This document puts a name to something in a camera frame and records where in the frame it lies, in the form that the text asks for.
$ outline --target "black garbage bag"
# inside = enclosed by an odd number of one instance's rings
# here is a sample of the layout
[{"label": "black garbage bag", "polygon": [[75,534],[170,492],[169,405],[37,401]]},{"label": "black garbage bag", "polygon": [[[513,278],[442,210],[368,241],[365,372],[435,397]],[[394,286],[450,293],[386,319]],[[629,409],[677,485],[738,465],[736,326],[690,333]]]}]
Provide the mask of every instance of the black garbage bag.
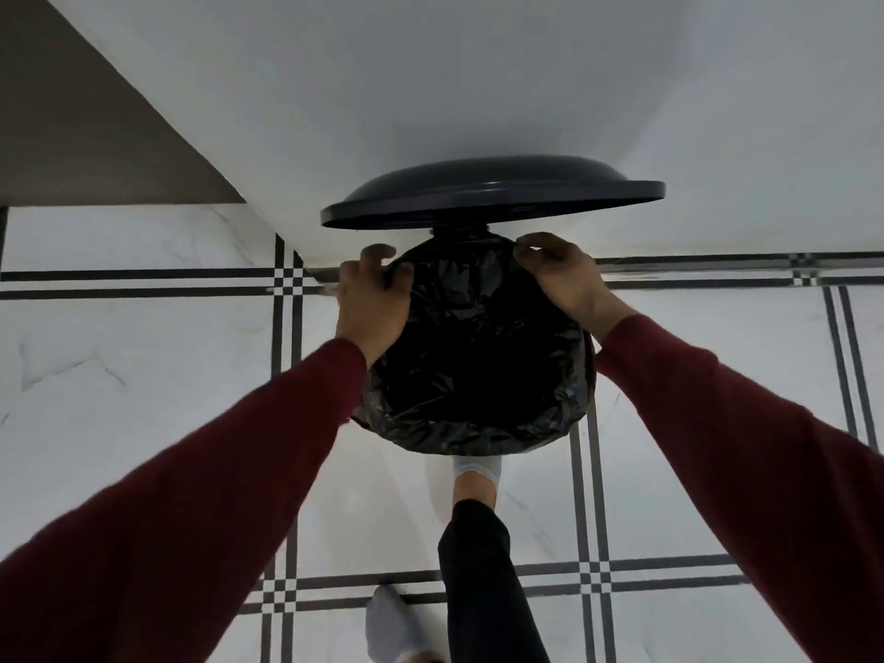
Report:
[{"label": "black garbage bag", "polygon": [[592,343],[487,226],[437,229],[414,264],[406,327],[353,418],[409,451],[517,454],[568,434],[595,383]]}]

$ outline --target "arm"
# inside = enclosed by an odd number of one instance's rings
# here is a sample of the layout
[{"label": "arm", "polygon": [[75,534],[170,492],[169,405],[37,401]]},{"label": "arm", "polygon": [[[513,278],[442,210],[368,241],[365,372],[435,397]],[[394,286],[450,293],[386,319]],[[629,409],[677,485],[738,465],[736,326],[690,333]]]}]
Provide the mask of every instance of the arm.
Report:
[{"label": "arm", "polygon": [[292,526],[367,365],[398,337],[410,270],[342,266],[337,338],[41,530],[0,564],[4,661],[202,661]]},{"label": "arm", "polygon": [[602,343],[599,372],[810,658],[881,660],[884,458],[637,315],[589,256],[541,237],[520,262]]}]

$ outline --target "floor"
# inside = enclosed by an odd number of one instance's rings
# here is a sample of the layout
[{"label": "floor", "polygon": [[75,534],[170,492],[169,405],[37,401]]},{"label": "floor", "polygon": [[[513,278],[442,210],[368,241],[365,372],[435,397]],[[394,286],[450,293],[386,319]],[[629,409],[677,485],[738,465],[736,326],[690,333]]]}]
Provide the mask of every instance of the floor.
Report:
[{"label": "floor", "polygon": [[[628,302],[877,448],[884,254],[602,264]],[[320,290],[243,205],[0,215],[0,556],[322,344]],[[211,660],[366,660],[382,579],[447,651],[451,484],[449,460],[346,425]],[[499,513],[551,660],[806,660],[604,378],[570,437],[505,460]]]}]

